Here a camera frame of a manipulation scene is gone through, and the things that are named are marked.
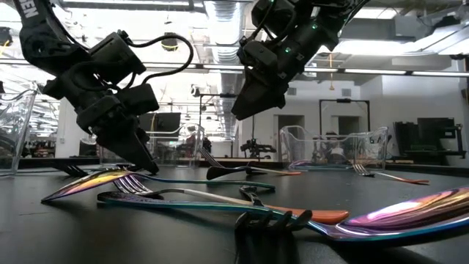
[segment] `table surface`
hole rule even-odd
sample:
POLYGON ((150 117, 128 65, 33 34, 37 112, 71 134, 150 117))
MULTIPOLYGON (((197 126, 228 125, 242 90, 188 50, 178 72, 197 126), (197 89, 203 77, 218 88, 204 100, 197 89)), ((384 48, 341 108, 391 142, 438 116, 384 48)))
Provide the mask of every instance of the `table surface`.
MULTIPOLYGON (((206 169, 162 169, 159 176, 204 179, 206 169)), ((301 176, 261 175, 252 180, 277 186, 263 194, 270 205, 345 209, 359 216, 398 202, 469 184, 468 178, 388 172, 427 179, 416 186, 352 172, 309 172, 301 176)), ((245 179, 244 173, 229 176, 245 179)), ((469 235, 395 249, 337 249, 310 230, 294 238, 236 238, 239 214, 194 210, 142 210, 97 203, 112 184, 65 197, 52 205, 41 198, 75 180, 61 172, 23 172, 0 179, 0 263, 466 263, 469 235)), ((192 188, 241 198, 237 186, 146 182, 153 190, 192 188)), ((166 199, 197 200, 184 194, 166 199)))

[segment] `clear plastic bin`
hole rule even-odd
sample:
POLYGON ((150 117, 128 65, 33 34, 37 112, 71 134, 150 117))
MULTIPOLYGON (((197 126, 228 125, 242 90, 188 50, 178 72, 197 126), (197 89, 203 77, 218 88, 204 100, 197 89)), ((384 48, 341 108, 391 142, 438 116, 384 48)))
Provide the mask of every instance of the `clear plastic bin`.
POLYGON ((318 136, 300 126, 280 130, 281 154, 288 169, 352 169, 362 164, 370 170, 384 170, 388 128, 347 136, 318 136))
MULTIPOLYGON (((184 124, 172 132, 147 131, 150 140, 147 148, 158 166, 194 168, 199 165, 199 147, 204 138, 204 129, 197 124, 184 124)), ((100 164, 104 167, 128 164, 113 152, 100 147, 100 164)))
POLYGON ((0 177, 18 170, 35 97, 33 90, 0 95, 0 177))

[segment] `monitor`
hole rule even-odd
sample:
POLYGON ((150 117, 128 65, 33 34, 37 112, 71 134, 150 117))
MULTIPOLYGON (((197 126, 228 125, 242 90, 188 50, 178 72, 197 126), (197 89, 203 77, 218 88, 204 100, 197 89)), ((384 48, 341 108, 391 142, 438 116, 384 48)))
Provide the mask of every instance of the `monitor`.
POLYGON ((422 144, 440 145, 440 139, 455 139, 454 118, 418 118, 418 132, 422 144))

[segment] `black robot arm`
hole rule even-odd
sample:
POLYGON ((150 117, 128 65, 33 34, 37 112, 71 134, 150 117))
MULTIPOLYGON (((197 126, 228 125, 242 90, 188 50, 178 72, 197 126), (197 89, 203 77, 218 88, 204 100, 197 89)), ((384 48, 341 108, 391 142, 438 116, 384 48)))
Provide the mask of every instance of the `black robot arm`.
MULTIPOLYGON (((137 166, 157 172, 158 166, 146 147, 149 137, 140 129, 137 118, 159 108, 152 87, 146 84, 148 77, 132 89, 120 89, 117 84, 130 74, 135 76, 146 70, 129 45, 146 47, 165 37, 136 45, 125 32, 119 31, 87 48, 67 33, 48 0, 14 2, 23 24, 20 41, 24 58, 56 76, 42 92, 58 100, 67 98, 78 114, 80 128, 94 133, 100 146, 137 166)), ((166 38, 177 38, 189 45, 192 54, 186 63, 189 65, 193 58, 190 43, 177 35, 166 38)), ((151 77, 175 72, 157 73, 151 77)))
POLYGON ((259 0, 252 10, 253 35, 240 41, 245 83, 232 113, 238 120, 285 106, 288 83, 304 71, 321 46, 333 50, 345 25, 369 0, 259 0), (311 16, 314 8, 319 8, 311 16), (276 37, 256 41, 264 29, 276 37))

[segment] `ductwork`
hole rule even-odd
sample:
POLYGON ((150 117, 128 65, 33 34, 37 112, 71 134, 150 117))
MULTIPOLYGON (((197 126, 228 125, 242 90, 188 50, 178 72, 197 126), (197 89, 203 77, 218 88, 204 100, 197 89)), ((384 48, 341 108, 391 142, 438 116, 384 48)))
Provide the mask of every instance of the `ductwork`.
MULTIPOLYGON (((209 17, 210 41, 219 45, 235 45, 242 37, 244 4, 234 1, 205 1, 206 12, 209 17)), ((214 48, 213 58, 219 64, 239 64, 237 49, 233 47, 214 48)), ((240 82, 237 74, 222 73, 222 93, 238 93, 240 82)), ((232 100, 222 100, 226 136, 235 134, 236 118, 231 113, 232 100)))

